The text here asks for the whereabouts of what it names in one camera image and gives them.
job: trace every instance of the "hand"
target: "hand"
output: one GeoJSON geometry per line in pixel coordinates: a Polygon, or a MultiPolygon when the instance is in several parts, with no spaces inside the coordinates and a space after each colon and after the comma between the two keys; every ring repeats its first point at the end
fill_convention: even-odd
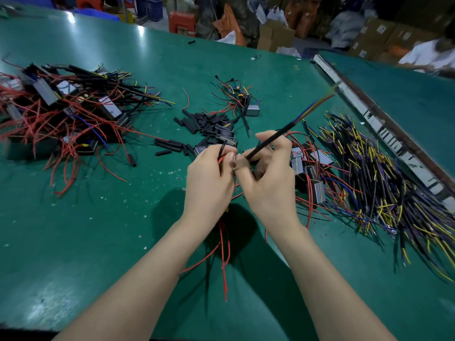
{"type": "Polygon", "coordinates": [[[234,192],[235,154],[237,148],[225,146],[221,168],[218,165],[220,144],[203,150],[188,166],[187,193],[183,219],[198,221],[208,232],[223,215],[234,192]]]}
{"type": "MultiPolygon", "coordinates": [[[[275,133],[269,130],[256,137],[265,141],[275,133]]],[[[268,231],[300,223],[295,206],[295,175],[289,166],[291,141],[280,136],[272,144],[275,150],[265,147],[251,158],[259,159],[255,177],[245,159],[253,149],[237,155],[235,171],[248,205],[268,231]]]]}

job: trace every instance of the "green tabletop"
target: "green tabletop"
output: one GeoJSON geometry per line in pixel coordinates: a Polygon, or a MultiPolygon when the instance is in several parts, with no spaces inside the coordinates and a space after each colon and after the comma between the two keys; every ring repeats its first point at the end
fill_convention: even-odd
{"type": "MultiPolygon", "coordinates": [[[[19,65],[31,61],[71,63],[86,69],[100,62],[111,70],[134,73],[162,91],[175,108],[157,106],[136,117],[139,131],[195,144],[202,137],[180,128],[190,112],[216,110],[213,75],[241,79],[262,99],[261,113],[249,118],[253,132],[276,129],[322,96],[328,81],[309,62],[233,45],[167,34],[133,25],[26,8],[42,18],[0,19],[0,55],[19,65]]],[[[0,71],[15,69],[0,64],[0,71]]],[[[325,125],[323,111],[348,113],[334,97],[307,121],[325,125]]],[[[241,123],[235,127],[239,150],[257,143],[241,123]]],[[[151,140],[131,140],[138,165],[118,154],[103,158],[128,183],[105,172],[96,158],[85,165],[68,194],[57,173],[50,187],[44,162],[0,160],[0,322],[9,327],[61,330],[145,254],[182,213],[186,168],[191,160],[172,153],[156,157],[151,140]]],[[[306,222],[306,209],[299,209],[306,222]]],[[[227,215],[232,259],[226,269],[224,301],[221,260],[213,257],[184,275],[154,337],[197,340],[315,340],[310,316],[287,264],[243,197],[227,215]]],[[[409,254],[412,265],[394,265],[393,239],[383,248],[355,235],[351,224],[312,219],[310,232],[327,257],[399,340],[448,340],[455,333],[455,291],[409,254]]],[[[213,248],[210,235],[188,265],[213,248]]]]}
{"type": "Polygon", "coordinates": [[[322,56],[455,178],[455,80],[330,52],[322,56]]]}

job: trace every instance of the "white label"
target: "white label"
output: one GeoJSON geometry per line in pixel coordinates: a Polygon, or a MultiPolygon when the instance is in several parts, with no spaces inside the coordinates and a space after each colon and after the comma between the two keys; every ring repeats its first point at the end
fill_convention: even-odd
{"type": "Polygon", "coordinates": [[[380,34],[383,34],[386,29],[387,26],[380,25],[376,31],[378,31],[380,34]]]}

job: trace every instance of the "forearm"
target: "forearm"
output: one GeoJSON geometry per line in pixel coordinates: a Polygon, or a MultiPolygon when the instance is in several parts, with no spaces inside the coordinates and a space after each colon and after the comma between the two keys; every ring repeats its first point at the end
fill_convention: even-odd
{"type": "Polygon", "coordinates": [[[207,232],[179,220],[56,340],[148,340],[190,255],[207,232]]]}
{"type": "Polygon", "coordinates": [[[270,235],[293,272],[319,339],[395,340],[321,252],[308,230],[300,224],[286,229],[270,235]]]}

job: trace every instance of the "red plastic stool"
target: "red plastic stool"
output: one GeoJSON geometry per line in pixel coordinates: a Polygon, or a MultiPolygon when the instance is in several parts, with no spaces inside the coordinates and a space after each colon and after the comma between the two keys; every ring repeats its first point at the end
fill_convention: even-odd
{"type": "Polygon", "coordinates": [[[196,37],[196,18],[194,14],[171,12],[169,16],[169,32],[196,37]]]}
{"type": "Polygon", "coordinates": [[[94,8],[97,11],[104,12],[104,6],[101,0],[76,0],[76,6],[79,9],[94,8]]]}

